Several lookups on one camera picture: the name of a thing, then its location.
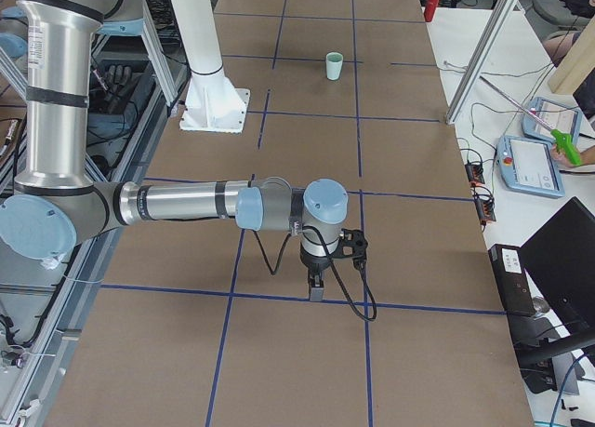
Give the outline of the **person's hand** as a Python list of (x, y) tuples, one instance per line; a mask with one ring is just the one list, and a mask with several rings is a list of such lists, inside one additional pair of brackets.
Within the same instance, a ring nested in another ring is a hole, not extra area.
[(568, 159), (564, 151), (559, 151), (558, 147), (554, 145), (550, 149), (550, 154), (552, 159), (561, 167), (561, 168), (574, 168), (575, 166), (572, 162)]

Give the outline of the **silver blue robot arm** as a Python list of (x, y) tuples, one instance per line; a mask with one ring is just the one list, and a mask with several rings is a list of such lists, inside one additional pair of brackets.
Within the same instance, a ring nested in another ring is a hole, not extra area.
[(27, 161), (1, 206), (1, 237), (36, 260), (144, 220), (232, 219), (243, 229), (300, 239), (310, 298), (344, 256), (344, 187), (319, 179), (303, 189), (281, 178), (176, 185), (97, 182), (85, 173), (91, 44), (106, 24), (142, 26), (141, 0), (17, 0), (28, 19)]

